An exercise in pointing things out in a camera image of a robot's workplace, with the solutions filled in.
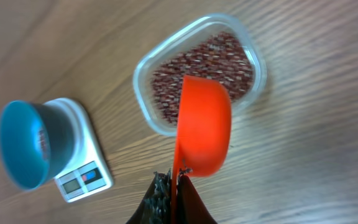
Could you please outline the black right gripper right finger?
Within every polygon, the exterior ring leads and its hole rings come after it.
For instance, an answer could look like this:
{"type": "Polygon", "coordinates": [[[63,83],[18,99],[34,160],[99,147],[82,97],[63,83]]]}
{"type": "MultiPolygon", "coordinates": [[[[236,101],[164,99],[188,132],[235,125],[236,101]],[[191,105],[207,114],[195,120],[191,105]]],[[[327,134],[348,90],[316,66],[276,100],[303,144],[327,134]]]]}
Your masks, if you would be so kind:
{"type": "Polygon", "coordinates": [[[179,171],[176,221],[181,224],[217,224],[204,205],[190,178],[191,169],[179,171]]]}

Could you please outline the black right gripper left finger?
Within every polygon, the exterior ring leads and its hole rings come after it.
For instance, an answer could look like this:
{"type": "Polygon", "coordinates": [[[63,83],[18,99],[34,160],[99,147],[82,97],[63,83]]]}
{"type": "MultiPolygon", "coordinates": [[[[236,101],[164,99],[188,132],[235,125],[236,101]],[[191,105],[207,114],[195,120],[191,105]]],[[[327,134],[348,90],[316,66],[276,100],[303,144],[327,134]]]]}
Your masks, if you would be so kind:
{"type": "Polygon", "coordinates": [[[127,224],[168,224],[171,219],[172,173],[154,172],[142,201],[127,224]]]}

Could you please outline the red measuring scoop blue handle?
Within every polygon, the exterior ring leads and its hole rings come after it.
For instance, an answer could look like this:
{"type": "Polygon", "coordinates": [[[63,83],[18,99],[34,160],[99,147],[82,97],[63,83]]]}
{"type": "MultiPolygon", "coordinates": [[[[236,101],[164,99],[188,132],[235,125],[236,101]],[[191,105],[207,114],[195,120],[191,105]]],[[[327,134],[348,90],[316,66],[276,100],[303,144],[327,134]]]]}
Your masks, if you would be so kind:
{"type": "Polygon", "coordinates": [[[172,169],[172,223],[176,222],[180,171],[189,169],[192,177],[207,177],[222,167],[229,147],[231,119],[231,101],[219,82],[184,76],[172,169]]]}

